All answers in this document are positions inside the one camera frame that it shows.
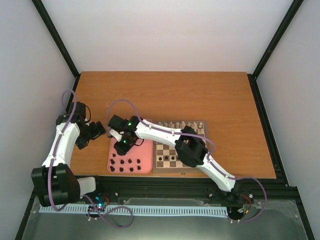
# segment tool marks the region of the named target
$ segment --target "white wall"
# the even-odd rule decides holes
[[[292,0],[43,0],[80,71],[252,73]]]
[[[258,78],[290,185],[320,239],[320,2],[304,1]]]
[[[74,78],[31,0],[0,1],[0,238],[14,239]]]

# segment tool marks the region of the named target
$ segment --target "brown tabletop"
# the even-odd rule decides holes
[[[214,159],[237,176],[276,178],[256,104],[245,72],[82,72],[77,100],[91,109],[92,121],[107,128],[108,106],[128,99],[140,115],[161,120],[206,120],[209,137],[216,144]],[[110,116],[135,115],[126,102],[119,102]],[[206,174],[127,173],[107,169],[110,139],[90,141],[74,148],[71,170],[76,175],[207,177]]]

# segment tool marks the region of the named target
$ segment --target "purple cable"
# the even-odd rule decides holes
[[[106,213],[104,213],[104,214],[101,214],[101,213],[99,212],[99,209],[96,207],[95,203],[92,201],[92,199],[91,199],[90,197],[88,197],[86,194],[84,194],[83,196],[86,197],[86,198],[89,200],[89,202],[92,204],[94,210],[95,210],[96,213],[99,215],[99,217],[100,217],[106,224],[108,224],[109,226],[111,226],[111,227],[113,227],[113,228],[115,228],[115,229],[124,229],[124,228],[129,227],[129,226],[132,224],[132,222],[133,222],[133,220],[134,220],[134,213],[132,212],[132,210],[131,210],[130,208],[128,208],[128,207],[126,207],[126,206],[117,206],[117,207],[111,209],[110,211],[108,211],[108,212],[106,212]],[[129,223],[127,223],[126,225],[123,225],[123,226],[117,226],[117,225],[112,224],[112,223],[109,222],[108,220],[104,219],[105,216],[107,216],[108,214],[112,213],[113,211],[115,211],[115,210],[117,210],[117,209],[125,209],[125,210],[127,210],[127,211],[130,213],[130,221],[129,221]]]
[[[112,107],[114,104],[118,103],[118,102],[127,102],[128,104],[130,104],[131,107],[133,108],[133,110],[134,110],[137,118],[139,119],[140,123],[142,123],[142,124],[145,125],[146,127],[149,127],[149,125],[148,125],[147,123],[145,123],[145,122],[142,121],[142,119],[141,119],[141,117],[140,117],[140,114],[139,114],[137,108],[135,107],[135,105],[134,105],[131,101],[129,101],[129,100],[127,100],[127,99],[124,99],[124,98],[121,98],[121,99],[118,99],[118,100],[114,101],[114,102],[109,106],[109,109],[108,109],[107,114],[106,114],[106,124],[107,124],[107,126],[108,126],[108,123],[109,123],[109,114],[110,114],[111,107]],[[155,127],[155,126],[152,126],[151,128],[152,128],[152,129],[155,129],[155,130],[158,130],[158,131],[160,131],[160,132],[163,132],[163,133],[172,134],[171,131],[163,130],[163,129],[158,128],[158,127]],[[183,136],[196,137],[196,138],[199,138],[199,139],[208,141],[209,143],[212,144],[212,150],[207,154],[206,157],[207,157],[208,162],[213,166],[213,168],[214,168],[215,170],[218,171],[218,173],[220,173],[220,174],[223,175],[224,177],[227,177],[227,178],[229,178],[229,179],[231,179],[231,180],[252,179],[252,180],[256,181],[256,182],[259,184],[259,186],[261,187],[261,189],[262,189],[262,191],[263,191],[263,194],[264,194],[264,200],[265,200],[264,206],[262,207],[261,211],[260,211],[256,216],[254,216],[254,217],[252,217],[252,218],[250,218],[250,219],[248,219],[248,220],[242,220],[242,221],[240,221],[240,222],[242,222],[242,223],[249,222],[249,221],[251,221],[251,220],[256,219],[258,216],[260,216],[260,215],[262,214],[262,212],[265,210],[265,208],[266,208],[266,206],[267,206],[267,201],[268,201],[268,199],[267,199],[266,190],[265,190],[264,186],[261,184],[261,182],[259,182],[258,179],[254,178],[254,177],[251,177],[251,176],[245,176],[245,177],[230,177],[230,176],[227,176],[225,173],[223,173],[216,165],[214,165],[214,163],[213,163],[212,161],[210,161],[210,156],[211,156],[211,154],[212,154],[212,153],[215,151],[215,149],[216,149],[216,145],[215,145],[210,139],[208,139],[208,138],[206,138],[206,137],[204,137],[204,136],[199,136],[199,135],[190,134],[190,133],[183,133],[183,132],[174,132],[173,134],[174,134],[174,135],[183,135]]]
[[[60,143],[60,140],[62,138],[62,135],[63,133],[65,132],[67,126],[69,125],[70,121],[71,121],[71,118],[73,117],[74,113],[75,113],[75,110],[76,110],[76,105],[77,105],[77,96],[76,96],[76,93],[71,90],[71,89],[68,89],[68,90],[65,90],[62,94],[62,97],[61,97],[61,102],[62,102],[62,106],[64,107],[64,96],[67,92],[70,92],[73,94],[73,97],[74,97],[74,104],[73,104],[73,108],[72,108],[72,111],[71,111],[71,114],[68,118],[68,120],[66,121],[64,127],[62,128],[62,134],[60,134],[55,142],[55,145],[54,145],[54,148],[53,148],[53,158],[51,159],[51,162],[50,162],[50,166],[49,166],[49,171],[48,171],[48,195],[49,195],[49,201],[50,201],[50,204],[52,206],[52,208],[57,211],[57,212],[60,212],[62,211],[65,207],[66,207],[66,204],[64,204],[62,207],[60,208],[57,208],[56,205],[55,205],[55,202],[54,202],[54,198],[52,196],[52,189],[51,189],[51,176],[52,176],[52,168],[54,166],[54,162],[55,162],[55,158],[56,158],[56,155],[57,155],[57,150],[58,150],[58,146],[59,146],[59,143]]]

